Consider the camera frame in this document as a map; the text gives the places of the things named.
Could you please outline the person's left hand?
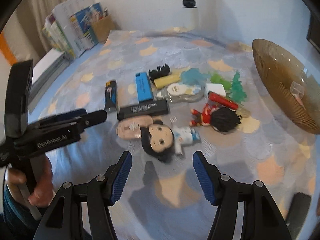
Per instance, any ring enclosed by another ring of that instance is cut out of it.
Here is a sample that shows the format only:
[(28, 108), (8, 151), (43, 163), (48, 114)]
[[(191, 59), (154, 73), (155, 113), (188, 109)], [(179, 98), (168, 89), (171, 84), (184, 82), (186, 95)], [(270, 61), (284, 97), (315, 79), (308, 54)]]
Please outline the person's left hand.
[[(47, 156), (42, 159), (42, 171), (38, 177), (31, 174), (27, 176), (15, 168), (7, 168), (5, 172), (5, 183), (12, 198), (21, 205), (47, 207), (53, 199), (53, 173), (52, 165)], [(19, 186), (26, 184), (31, 186), (30, 195), (25, 199)]]

